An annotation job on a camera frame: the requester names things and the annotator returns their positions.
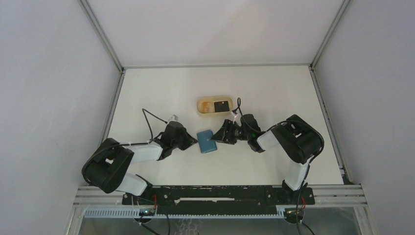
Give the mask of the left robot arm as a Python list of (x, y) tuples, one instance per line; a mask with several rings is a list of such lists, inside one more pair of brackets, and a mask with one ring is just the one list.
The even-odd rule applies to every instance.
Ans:
[(81, 174), (91, 186), (109, 194), (121, 191), (132, 194), (141, 204), (149, 203), (153, 191), (143, 177), (128, 173), (130, 165), (145, 161), (161, 161), (175, 149), (187, 150), (197, 144), (187, 129), (177, 121), (170, 121), (165, 130), (147, 142), (119, 143), (105, 139), (83, 165)]

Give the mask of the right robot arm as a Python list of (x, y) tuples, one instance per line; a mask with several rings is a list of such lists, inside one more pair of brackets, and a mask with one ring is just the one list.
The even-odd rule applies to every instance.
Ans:
[(291, 115), (266, 131), (262, 131), (252, 114), (243, 115), (241, 124), (225, 120), (222, 127), (211, 137), (213, 141), (236, 144), (246, 141), (251, 150), (262, 153), (280, 145), (290, 158), (288, 175), (282, 182), (283, 199), (290, 204), (302, 198), (301, 189), (306, 185), (310, 163), (324, 149), (322, 135), (298, 115)]

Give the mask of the blue leather card holder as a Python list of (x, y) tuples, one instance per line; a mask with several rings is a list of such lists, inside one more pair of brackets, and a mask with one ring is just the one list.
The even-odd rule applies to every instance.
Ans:
[(217, 150), (216, 141), (211, 139), (212, 136), (213, 132), (211, 130), (205, 130), (197, 133), (197, 140), (202, 154)]

